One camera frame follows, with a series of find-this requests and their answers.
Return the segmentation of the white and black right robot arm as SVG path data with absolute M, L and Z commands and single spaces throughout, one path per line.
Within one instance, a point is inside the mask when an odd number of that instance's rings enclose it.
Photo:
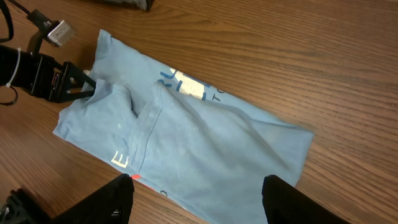
M 1 223 L 128 223 L 133 178 L 121 174 L 55 218 L 24 189 L 12 190 L 1 207 Z M 264 178 L 262 204 L 268 223 L 346 223 L 276 175 Z

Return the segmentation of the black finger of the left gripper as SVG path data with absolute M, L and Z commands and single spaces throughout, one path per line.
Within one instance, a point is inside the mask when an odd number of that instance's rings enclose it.
M 60 102 L 64 103 L 64 102 L 68 102 L 68 101 L 74 101 L 74 100 L 78 100 L 78 99 L 82 99 L 82 98 L 86 98 L 86 97 L 91 97 L 93 96 L 95 93 L 94 90 L 91 91 L 81 91 L 81 92 L 76 92 L 76 93 L 70 93 L 69 91 L 66 91 L 65 93 L 63 93 L 60 97 Z
M 94 90 L 96 82 L 76 65 L 65 61 L 63 64 L 63 89 L 84 88 L 84 85 L 88 85 L 89 90 Z

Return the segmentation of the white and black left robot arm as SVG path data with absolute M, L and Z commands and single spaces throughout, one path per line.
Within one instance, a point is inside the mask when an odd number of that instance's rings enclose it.
M 1 46 L 1 85 L 10 83 L 54 103 L 93 96 L 96 82 L 69 61 Z

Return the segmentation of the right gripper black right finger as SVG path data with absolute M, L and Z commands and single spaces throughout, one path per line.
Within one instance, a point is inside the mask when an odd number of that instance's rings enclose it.
M 276 175 L 264 178 L 262 204 L 268 224 L 348 224 Z

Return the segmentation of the light blue printed t-shirt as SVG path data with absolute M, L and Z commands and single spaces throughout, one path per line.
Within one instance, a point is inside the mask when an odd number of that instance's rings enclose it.
M 313 133 L 98 36 L 94 95 L 54 133 L 210 223 L 265 223 L 262 185 L 295 185 Z

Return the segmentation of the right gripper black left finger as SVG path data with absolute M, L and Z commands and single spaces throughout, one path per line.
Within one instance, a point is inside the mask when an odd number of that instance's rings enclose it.
M 56 224 L 128 224 L 134 184 L 121 174 L 52 220 Z

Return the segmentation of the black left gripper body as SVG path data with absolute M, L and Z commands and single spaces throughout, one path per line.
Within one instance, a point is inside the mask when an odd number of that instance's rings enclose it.
M 24 52 L 21 55 L 21 88 L 31 96 L 61 103 L 62 79 L 67 62 L 58 63 L 53 57 Z

